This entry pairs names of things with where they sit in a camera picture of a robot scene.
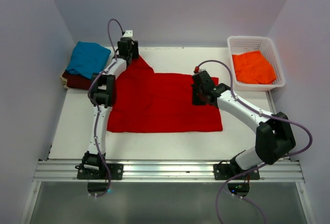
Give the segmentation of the red t shirt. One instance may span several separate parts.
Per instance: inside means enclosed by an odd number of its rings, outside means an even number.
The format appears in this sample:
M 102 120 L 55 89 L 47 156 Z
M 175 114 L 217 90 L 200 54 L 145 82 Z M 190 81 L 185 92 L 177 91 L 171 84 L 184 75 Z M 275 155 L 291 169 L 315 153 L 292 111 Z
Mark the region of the red t shirt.
M 142 57 L 116 80 L 117 101 L 107 131 L 113 133 L 221 132 L 220 111 L 192 104 L 188 74 L 156 73 Z

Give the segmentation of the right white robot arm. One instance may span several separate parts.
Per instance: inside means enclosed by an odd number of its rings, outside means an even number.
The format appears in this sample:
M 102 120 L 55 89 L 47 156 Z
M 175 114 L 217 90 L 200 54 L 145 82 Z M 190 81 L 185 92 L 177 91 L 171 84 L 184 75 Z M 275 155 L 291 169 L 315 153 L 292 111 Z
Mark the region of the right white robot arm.
M 248 170 L 258 164 L 272 165 L 295 145 L 295 138 L 287 116 L 281 112 L 273 114 L 256 110 L 256 106 L 243 100 L 239 103 L 239 97 L 232 93 L 232 89 L 224 83 L 215 85 L 206 71 L 200 71 L 192 76 L 192 103 L 194 105 L 209 104 L 223 110 L 245 125 L 256 135 L 255 145 L 235 155 L 229 163 L 220 162 L 218 170 L 225 178 L 243 178 Z

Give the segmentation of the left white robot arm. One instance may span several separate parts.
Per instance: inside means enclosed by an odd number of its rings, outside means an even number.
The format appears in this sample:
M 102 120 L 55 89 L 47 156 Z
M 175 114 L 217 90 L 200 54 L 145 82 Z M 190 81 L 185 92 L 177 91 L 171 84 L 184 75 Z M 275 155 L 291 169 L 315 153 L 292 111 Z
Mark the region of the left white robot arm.
M 117 100 L 116 80 L 134 59 L 139 58 L 138 41 L 130 30 L 117 42 L 117 49 L 108 66 L 93 74 L 88 98 L 93 105 L 93 128 L 87 152 L 76 166 L 80 180 L 97 180 L 109 177 L 106 164 L 106 129 L 113 106 Z

